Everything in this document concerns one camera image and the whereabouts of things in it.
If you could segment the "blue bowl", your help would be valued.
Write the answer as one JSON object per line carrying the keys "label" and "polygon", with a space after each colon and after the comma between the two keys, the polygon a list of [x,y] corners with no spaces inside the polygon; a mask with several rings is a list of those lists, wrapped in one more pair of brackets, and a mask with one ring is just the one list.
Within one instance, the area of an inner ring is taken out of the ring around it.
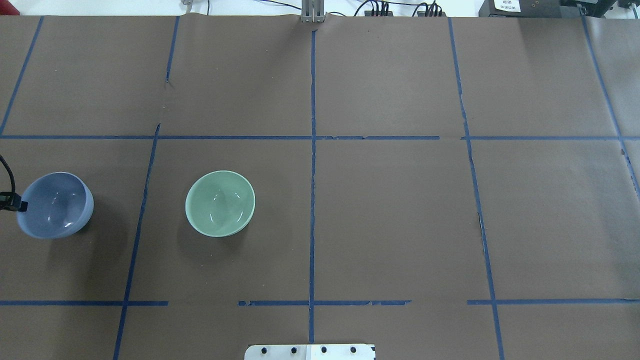
{"label": "blue bowl", "polygon": [[53,172],[37,178],[22,195],[18,227],[35,239],[62,239],[82,230],[94,212],[89,187],[73,173]]}

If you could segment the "green bowl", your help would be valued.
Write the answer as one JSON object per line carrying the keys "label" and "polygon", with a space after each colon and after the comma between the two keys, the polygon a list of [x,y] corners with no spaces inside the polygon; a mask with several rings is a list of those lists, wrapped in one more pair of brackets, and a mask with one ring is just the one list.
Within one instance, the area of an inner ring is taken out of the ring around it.
{"label": "green bowl", "polygon": [[250,223],[256,193],[242,174],[217,170],[203,175],[185,198],[185,216],[198,233],[212,238],[235,235]]}

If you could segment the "black computer box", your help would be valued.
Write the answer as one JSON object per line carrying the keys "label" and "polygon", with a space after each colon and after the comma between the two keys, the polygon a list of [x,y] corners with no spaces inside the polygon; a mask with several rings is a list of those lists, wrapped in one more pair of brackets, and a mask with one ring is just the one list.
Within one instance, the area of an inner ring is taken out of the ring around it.
{"label": "black computer box", "polygon": [[485,0],[478,9],[480,18],[580,18],[577,7],[563,6],[560,0]]}

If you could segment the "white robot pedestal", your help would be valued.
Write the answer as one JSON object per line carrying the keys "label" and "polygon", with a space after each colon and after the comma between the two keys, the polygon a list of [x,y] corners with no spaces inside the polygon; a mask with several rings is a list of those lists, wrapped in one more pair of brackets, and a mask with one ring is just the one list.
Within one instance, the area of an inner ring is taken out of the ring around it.
{"label": "white robot pedestal", "polygon": [[374,344],[255,344],[247,347],[245,360],[375,360]]}

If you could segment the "aluminium frame post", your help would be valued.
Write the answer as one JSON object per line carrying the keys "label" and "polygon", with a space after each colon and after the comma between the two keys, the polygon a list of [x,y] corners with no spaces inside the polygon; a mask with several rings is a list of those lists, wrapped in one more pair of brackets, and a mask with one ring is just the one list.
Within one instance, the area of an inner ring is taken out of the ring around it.
{"label": "aluminium frame post", "polygon": [[302,0],[301,1],[301,22],[302,23],[322,23],[326,19],[324,0]]}

